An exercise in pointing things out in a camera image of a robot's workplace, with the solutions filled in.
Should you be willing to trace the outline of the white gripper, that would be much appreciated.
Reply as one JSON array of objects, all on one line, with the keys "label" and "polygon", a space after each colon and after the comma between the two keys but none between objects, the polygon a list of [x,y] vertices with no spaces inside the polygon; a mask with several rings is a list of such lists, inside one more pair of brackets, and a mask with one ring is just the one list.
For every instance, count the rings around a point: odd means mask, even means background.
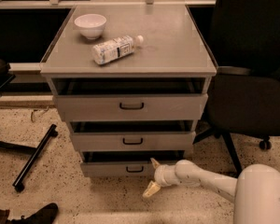
[{"label": "white gripper", "polygon": [[150,181],[146,190],[143,193],[144,198],[149,198],[152,195],[156,194],[161,187],[169,187],[172,185],[179,185],[180,179],[177,177],[175,173],[174,165],[161,165],[154,158],[150,158],[152,166],[156,169],[154,178],[155,181]]}]

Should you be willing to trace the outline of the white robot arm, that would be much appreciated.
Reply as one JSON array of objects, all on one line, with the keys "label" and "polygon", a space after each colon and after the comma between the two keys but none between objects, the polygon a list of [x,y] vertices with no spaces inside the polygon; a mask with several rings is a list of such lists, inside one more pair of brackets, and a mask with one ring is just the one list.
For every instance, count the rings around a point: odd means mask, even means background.
[{"label": "white robot arm", "polygon": [[188,160],[152,165],[154,179],[143,193],[145,198],[172,185],[202,186],[233,203],[233,224],[280,224],[280,172],[270,166],[252,164],[234,178]]}]

